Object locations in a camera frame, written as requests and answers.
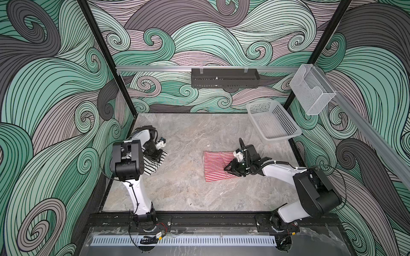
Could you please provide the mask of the white plastic laundry basket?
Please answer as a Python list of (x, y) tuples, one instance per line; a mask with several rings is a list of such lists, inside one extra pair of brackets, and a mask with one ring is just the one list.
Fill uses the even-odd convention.
[(275, 100), (257, 100), (246, 104), (248, 117), (264, 144), (289, 140), (302, 134), (302, 129)]

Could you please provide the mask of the red white striped tank top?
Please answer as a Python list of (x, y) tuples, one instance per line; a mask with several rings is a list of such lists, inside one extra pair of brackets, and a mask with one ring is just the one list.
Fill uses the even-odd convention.
[(235, 159), (232, 152), (204, 151), (204, 176), (206, 182), (236, 178), (224, 168)]

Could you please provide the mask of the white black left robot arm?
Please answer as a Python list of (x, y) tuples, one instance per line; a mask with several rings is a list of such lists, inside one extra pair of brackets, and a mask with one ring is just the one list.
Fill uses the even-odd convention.
[(150, 176), (162, 165), (168, 153), (163, 150), (166, 140), (158, 137), (151, 125), (137, 128), (126, 140), (112, 144), (110, 169), (113, 179), (127, 187), (132, 200), (132, 219), (140, 228), (157, 225), (156, 211), (149, 199), (143, 176)]

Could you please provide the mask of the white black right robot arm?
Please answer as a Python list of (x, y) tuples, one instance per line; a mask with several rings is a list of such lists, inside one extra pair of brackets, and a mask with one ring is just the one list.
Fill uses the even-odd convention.
[(239, 139), (240, 147), (234, 151), (234, 159), (224, 171), (236, 177), (261, 175), (281, 180), (292, 185), (298, 200), (287, 203), (272, 212), (274, 229), (284, 229), (294, 221), (308, 217), (320, 218), (342, 204), (342, 197), (319, 167), (294, 167), (285, 161), (260, 157), (254, 145), (245, 145)]

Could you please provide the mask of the black white striped tank top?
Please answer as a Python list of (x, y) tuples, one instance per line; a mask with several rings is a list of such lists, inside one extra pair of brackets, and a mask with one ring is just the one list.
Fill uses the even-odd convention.
[(160, 157), (160, 162), (151, 160), (144, 156), (144, 174), (150, 176), (153, 173), (156, 173), (157, 169), (161, 166), (167, 156), (168, 153), (164, 151)]

